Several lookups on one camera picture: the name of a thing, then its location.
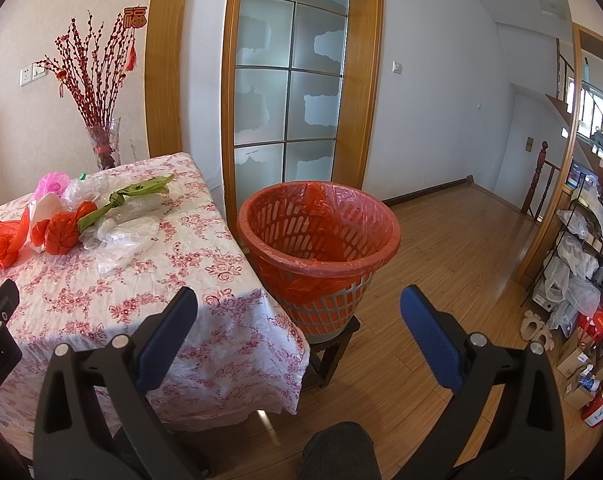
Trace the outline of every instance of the floral tablecloth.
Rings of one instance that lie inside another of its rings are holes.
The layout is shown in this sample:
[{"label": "floral tablecloth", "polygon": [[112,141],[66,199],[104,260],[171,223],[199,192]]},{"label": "floral tablecloth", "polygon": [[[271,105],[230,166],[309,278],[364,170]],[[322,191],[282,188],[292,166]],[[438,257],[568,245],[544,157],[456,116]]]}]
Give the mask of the floral tablecloth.
[{"label": "floral tablecloth", "polygon": [[[90,349],[133,333],[183,285],[196,292],[199,313],[162,387],[149,393],[159,417],[203,430],[237,423],[254,410],[295,413],[309,347],[248,265],[192,158],[161,156],[108,173],[128,184],[175,173],[154,213],[161,217],[157,239],[106,276],[80,247],[65,256],[24,248],[15,266],[0,270],[0,285],[10,278],[19,288],[8,328],[23,353],[0,388],[0,423],[33,430],[56,345]],[[29,197],[0,206],[0,220],[19,219]],[[98,394],[114,426],[108,395]]]}]

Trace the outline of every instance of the stool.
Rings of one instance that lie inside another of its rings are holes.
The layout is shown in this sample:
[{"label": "stool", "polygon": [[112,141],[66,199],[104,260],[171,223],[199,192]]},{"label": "stool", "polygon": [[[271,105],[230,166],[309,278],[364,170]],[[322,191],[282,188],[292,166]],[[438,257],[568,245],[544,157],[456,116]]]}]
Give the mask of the stool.
[{"label": "stool", "polygon": [[[345,349],[350,342],[350,338],[360,328],[360,322],[353,316],[341,334],[329,341],[310,345],[310,362],[301,380],[302,391],[315,386],[319,386],[320,388],[328,386],[330,380],[333,378],[333,374],[337,370],[339,360],[344,355]],[[322,350],[324,354],[320,359],[317,354]]]}]

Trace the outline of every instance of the metal screw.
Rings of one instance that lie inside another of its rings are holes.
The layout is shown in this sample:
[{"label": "metal screw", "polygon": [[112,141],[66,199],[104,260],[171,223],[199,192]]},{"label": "metal screw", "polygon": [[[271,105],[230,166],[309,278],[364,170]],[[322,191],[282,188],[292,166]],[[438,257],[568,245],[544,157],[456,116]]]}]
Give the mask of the metal screw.
[{"label": "metal screw", "polygon": [[533,341],[531,343],[531,351],[534,354],[541,355],[541,354],[543,354],[543,351],[544,351],[543,345],[538,341]]},{"label": "metal screw", "polygon": [[68,353],[68,345],[66,343],[62,343],[61,345],[57,345],[55,348],[55,355],[57,357],[62,357]]},{"label": "metal screw", "polygon": [[485,335],[475,332],[474,334],[470,335],[470,342],[473,346],[483,347],[488,344],[488,339],[486,339]]},{"label": "metal screw", "polygon": [[116,335],[111,342],[113,348],[124,348],[128,345],[128,336],[124,334]]}]

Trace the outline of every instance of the basket rim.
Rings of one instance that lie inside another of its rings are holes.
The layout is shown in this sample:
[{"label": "basket rim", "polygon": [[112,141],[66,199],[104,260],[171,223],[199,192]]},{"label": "basket rim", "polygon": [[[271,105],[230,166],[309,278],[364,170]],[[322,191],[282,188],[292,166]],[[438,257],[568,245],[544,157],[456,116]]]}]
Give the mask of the basket rim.
[{"label": "basket rim", "polygon": [[296,258],[289,256],[288,254],[282,253],[267,243],[263,242],[250,228],[248,223],[248,211],[253,202],[263,194],[270,192],[273,188],[287,187],[287,186],[299,186],[301,184],[316,184],[318,181],[303,180],[296,182],[283,182],[280,184],[274,184],[272,186],[264,187],[264,189],[253,193],[246,202],[243,203],[240,208],[240,212],[237,218],[237,229],[242,237],[244,243],[248,246],[251,252],[254,252],[256,256],[259,256],[268,263],[274,265],[278,269],[287,270],[294,274],[303,272],[307,276],[313,276],[317,278],[348,278],[356,277],[366,274],[368,272],[374,272],[381,266],[385,265],[399,250],[399,244],[401,242],[401,228],[399,227],[399,221],[394,215],[392,210],[381,200],[374,196],[362,191],[355,189],[354,187],[344,186],[343,184],[336,184],[334,182],[319,182],[322,185],[329,184],[332,187],[338,187],[354,191],[357,194],[368,197],[368,199],[377,202],[383,206],[382,210],[385,210],[386,215],[389,217],[392,223],[392,232],[386,243],[379,248],[378,251],[369,256],[363,258],[357,258],[350,262],[321,262],[318,260],[308,260],[305,258]]}]

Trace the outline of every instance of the baseboard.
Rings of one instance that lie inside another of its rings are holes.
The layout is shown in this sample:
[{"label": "baseboard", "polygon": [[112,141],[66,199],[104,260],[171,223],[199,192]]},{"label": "baseboard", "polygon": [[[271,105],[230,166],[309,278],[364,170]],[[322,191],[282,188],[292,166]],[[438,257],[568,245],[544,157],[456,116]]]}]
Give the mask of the baseboard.
[{"label": "baseboard", "polygon": [[408,202],[409,200],[415,200],[416,198],[419,198],[421,196],[430,195],[431,193],[436,193],[437,191],[448,189],[449,187],[460,186],[461,184],[472,184],[472,182],[472,175],[469,175],[466,178],[460,180],[453,180],[452,182],[446,182],[444,184],[438,184],[437,186],[427,187],[425,189],[420,189],[419,191],[413,191],[412,193],[396,196],[395,198],[387,198],[386,200],[383,200],[383,202],[388,207],[392,207],[394,205]]},{"label": "baseboard", "polygon": [[511,204],[510,202],[508,202],[508,200],[505,200],[503,198],[501,198],[499,195],[496,195],[495,193],[493,193],[492,191],[489,191],[488,189],[486,189],[485,187],[480,186],[479,184],[475,184],[474,182],[472,184],[470,184],[472,187],[474,187],[475,189],[480,190],[482,193],[487,194],[488,196],[494,198],[495,200],[497,200],[498,202],[501,202],[502,204],[504,204],[505,206],[509,207],[510,209],[512,209],[513,211],[517,211],[521,216],[524,216],[526,218],[528,218],[528,220],[530,220],[531,222],[533,222],[533,217],[528,216],[528,215],[524,215],[520,208],[518,208],[516,205]]}]

